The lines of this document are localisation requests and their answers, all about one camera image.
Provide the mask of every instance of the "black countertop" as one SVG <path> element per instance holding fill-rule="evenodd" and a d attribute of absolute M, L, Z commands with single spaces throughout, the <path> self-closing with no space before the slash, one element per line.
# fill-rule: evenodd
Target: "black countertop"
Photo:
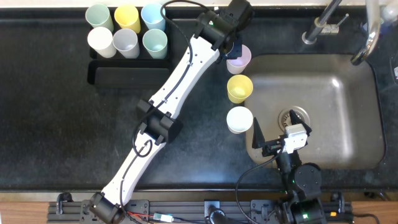
<path fill-rule="evenodd" d="M 0 13 L 0 190 L 100 190 L 131 150 L 136 105 L 156 90 L 95 88 L 86 81 L 90 62 L 84 9 L 2 9 Z M 321 9 L 264 8 L 242 33 L 252 56 L 262 54 L 354 54 L 366 38 L 359 25 L 364 8 L 342 8 L 351 17 L 335 36 L 315 45 L 301 41 Z M 197 9 L 168 14 L 189 35 Z M 177 30 L 171 63 L 186 46 Z M 323 170 L 324 189 L 398 188 L 398 29 L 386 34 L 369 57 L 375 71 L 386 154 L 369 170 Z M 254 166 L 244 135 L 228 131 L 234 107 L 226 94 L 225 62 L 199 79 L 181 110 L 184 127 L 153 159 L 137 189 L 231 189 Z M 275 169 L 261 169 L 242 188 L 282 190 Z"/>

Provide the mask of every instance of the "sink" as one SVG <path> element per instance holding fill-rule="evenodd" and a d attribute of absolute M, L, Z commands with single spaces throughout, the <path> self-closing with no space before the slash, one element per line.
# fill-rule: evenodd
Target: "sink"
<path fill-rule="evenodd" d="M 303 163 L 322 169 L 370 169 L 385 151 L 379 103 L 372 68 L 354 66 L 351 55 L 263 55 L 245 69 L 253 82 L 245 107 L 258 119 L 266 141 L 291 125 L 293 109 L 311 128 L 308 145 L 299 149 Z M 253 128 L 246 132 L 246 149 L 255 163 L 268 160 L 251 147 Z"/>

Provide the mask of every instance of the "light blue cup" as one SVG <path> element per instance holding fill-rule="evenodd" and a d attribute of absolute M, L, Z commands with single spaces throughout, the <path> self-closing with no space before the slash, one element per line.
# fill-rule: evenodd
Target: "light blue cup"
<path fill-rule="evenodd" d="M 148 30 L 142 43 L 154 59 L 164 59 L 167 55 L 167 35 L 160 29 Z"/>
<path fill-rule="evenodd" d="M 166 21 L 160 14 L 160 8 L 162 7 L 159 3 L 152 3 L 144 6 L 141 10 L 142 20 L 147 25 L 148 29 L 160 29 L 162 31 L 166 28 Z M 166 10 L 163 9 L 163 15 L 166 15 Z"/>

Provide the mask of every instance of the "faucet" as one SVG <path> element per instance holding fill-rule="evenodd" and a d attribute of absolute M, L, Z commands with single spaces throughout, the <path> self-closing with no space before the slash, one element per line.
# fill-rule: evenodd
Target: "faucet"
<path fill-rule="evenodd" d="M 368 39 L 359 52 L 351 58 L 353 65 L 359 65 L 372 53 L 380 34 L 380 6 L 379 0 L 366 0 L 366 14 L 368 15 Z"/>
<path fill-rule="evenodd" d="M 348 17 L 346 16 L 337 25 L 326 24 L 332 13 L 342 0 L 332 0 L 320 17 L 314 20 L 314 25 L 308 32 L 304 32 L 302 40 L 306 44 L 314 44 L 318 35 L 337 34 L 339 25 Z M 359 52 L 351 58 L 353 65 L 359 65 L 372 53 L 380 34 L 380 8 L 379 0 L 366 0 L 366 14 L 368 15 L 368 39 Z"/>

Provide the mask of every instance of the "white wall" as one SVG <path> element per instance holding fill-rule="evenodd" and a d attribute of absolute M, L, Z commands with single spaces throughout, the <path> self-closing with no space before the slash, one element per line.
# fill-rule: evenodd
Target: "white wall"
<path fill-rule="evenodd" d="M 207 6 L 225 6 L 231 0 L 194 0 Z M 331 0 L 249 0 L 253 6 L 325 6 Z M 391 0 L 379 0 L 385 4 Z M 0 7 L 88 7 L 95 3 L 107 6 L 119 6 L 123 3 L 133 3 L 142 6 L 149 2 L 167 2 L 167 0 L 0 0 Z M 175 3 L 176 6 L 189 6 L 185 3 Z M 364 5 L 364 0 L 343 0 L 341 5 Z"/>

